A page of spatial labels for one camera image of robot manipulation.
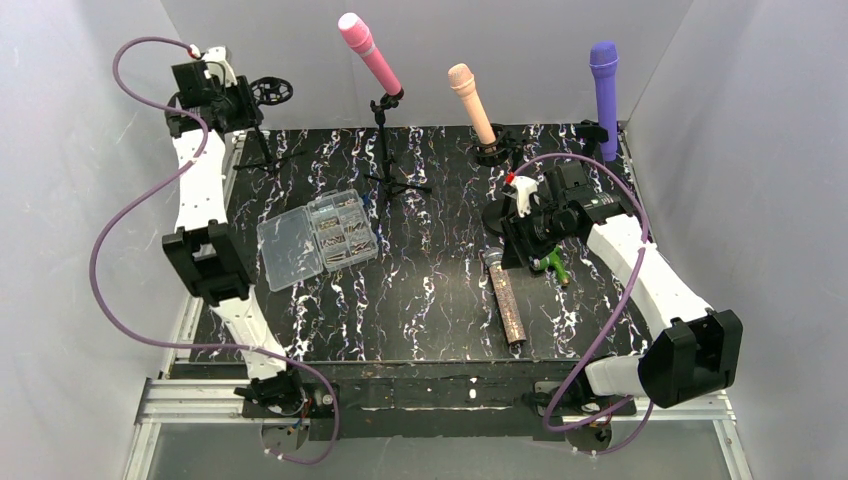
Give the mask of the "rhinestone glitter microphone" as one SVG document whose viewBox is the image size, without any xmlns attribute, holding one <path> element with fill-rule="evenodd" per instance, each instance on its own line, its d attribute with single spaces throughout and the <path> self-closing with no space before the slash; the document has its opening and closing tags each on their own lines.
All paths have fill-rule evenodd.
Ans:
<svg viewBox="0 0 848 480">
<path fill-rule="evenodd" d="M 514 348 L 524 343 L 527 336 L 510 277 L 502 266 L 503 254 L 502 248 L 490 247 L 483 252 L 482 258 L 490 278 L 507 345 Z"/>
</svg>

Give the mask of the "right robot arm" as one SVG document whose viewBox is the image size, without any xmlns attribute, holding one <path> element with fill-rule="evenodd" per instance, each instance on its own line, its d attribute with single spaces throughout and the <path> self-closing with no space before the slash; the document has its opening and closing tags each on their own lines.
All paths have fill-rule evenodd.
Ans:
<svg viewBox="0 0 848 480">
<path fill-rule="evenodd" d="M 538 182 L 514 172 L 506 179 L 514 206 L 500 219 L 505 267 L 545 268 L 544 257 L 578 237 L 622 282 L 650 333 L 643 354 L 589 361 L 565 397 L 582 403 L 646 397 L 669 408 L 732 386 L 743 336 L 739 317 L 714 309 L 684 283 L 644 233 L 633 203 L 595 191 L 579 162 L 543 176 Z"/>
</svg>

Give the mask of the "tall black tripod stand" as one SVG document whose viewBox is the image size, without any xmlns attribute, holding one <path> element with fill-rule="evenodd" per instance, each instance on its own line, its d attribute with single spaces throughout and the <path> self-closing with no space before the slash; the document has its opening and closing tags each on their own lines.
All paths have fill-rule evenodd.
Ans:
<svg viewBox="0 0 848 480">
<path fill-rule="evenodd" d="M 390 201 L 392 198 L 400 195 L 407 190 L 416 190 L 422 193 L 429 194 L 433 191 L 431 187 L 421 184 L 409 184 L 399 181 L 392 173 L 392 165 L 395 163 L 394 156 L 390 153 L 388 147 L 388 136 L 386 133 L 386 112 L 399 106 L 400 101 L 404 96 L 404 90 L 396 94 L 385 93 L 379 101 L 372 100 L 370 109 L 374 114 L 374 120 L 377 126 L 377 138 L 380 145 L 380 171 L 381 176 L 373 174 L 366 175 L 366 178 L 375 181 L 384 192 L 384 199 Z"/>
</svg>

